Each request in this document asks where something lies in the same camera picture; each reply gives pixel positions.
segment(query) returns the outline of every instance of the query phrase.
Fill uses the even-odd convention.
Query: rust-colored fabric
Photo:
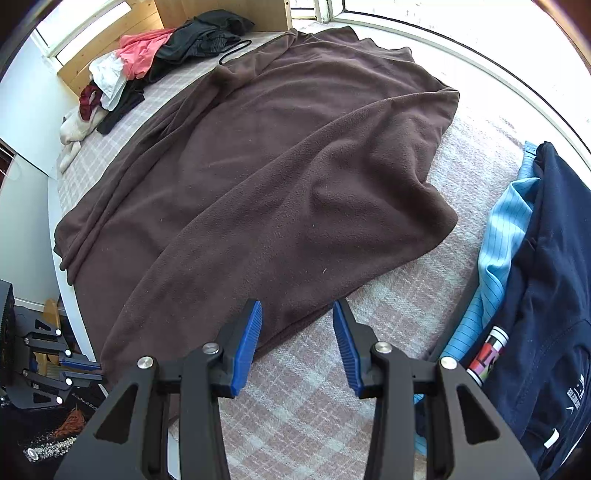
[[[58,225],[56,253],[111,382],[262,301],[258,354],[437,246],[426,182],[459,94],[349,28],[218,66],[134,135]]]

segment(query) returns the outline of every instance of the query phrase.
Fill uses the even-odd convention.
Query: pink shirt
[[[125,78],[142,78],[152,66],[160,46],[168,41],[173,32],[174,28],[162,28],[137,35],[123,35],[119,40],[121,47],[115,54],[123,60]]]

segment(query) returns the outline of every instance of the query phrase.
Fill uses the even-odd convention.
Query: silver screw
[[[36,462],[39,460],[39,454],[32,448],[27,449],[27,456],[33,461]]]
[[[218,353],[220,351],[220,346],[215,342],[208,342],[203,345],[203,353],[206,355],[213,355],[214,353]]]
[[[154,359],[151,356],[143,356],[138,360],[138,367],[142,370],[150,368],[154,364]]]
[[[441,366],[447,370],[454,370],[457,367],[457,362],[450,356],[444,356],[441,360]]]
[[[390,345],[388,342],[377,342],[375,344],[375,349],[379,353],[390,353],[392,351],[392,345]]]

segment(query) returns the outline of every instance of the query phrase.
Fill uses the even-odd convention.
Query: white wall
[[[60,295],[47,215],[47,176],[16,155],[0,186],[0,278],[40,306]]]
[[[31,38],[0,82],[0,138],[52,178],[61,151],[60,125],[78,104]]]

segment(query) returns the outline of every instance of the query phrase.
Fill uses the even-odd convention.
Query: glass pane
[[[68,43],[68,45],[57,54],[57,59],[62,65],[65,65],[74,57],[74,55],[82,50],[88,42],[129,11],[131,11],[131,7],[125,2],[117,5],[112,10],[109,10],[102,17],[95,20],[94,23],[86,27],[74,40]]]
[[[290,0],[292,8],[311,8],[314,9],[314,0]]]
[[[591,147],[591,75],[533,1],[346,0],[346,7],[437,31],[488,56],[548,100]]]
[[[63,0],[37,26],[47,45],[53,45],[111,0]]]

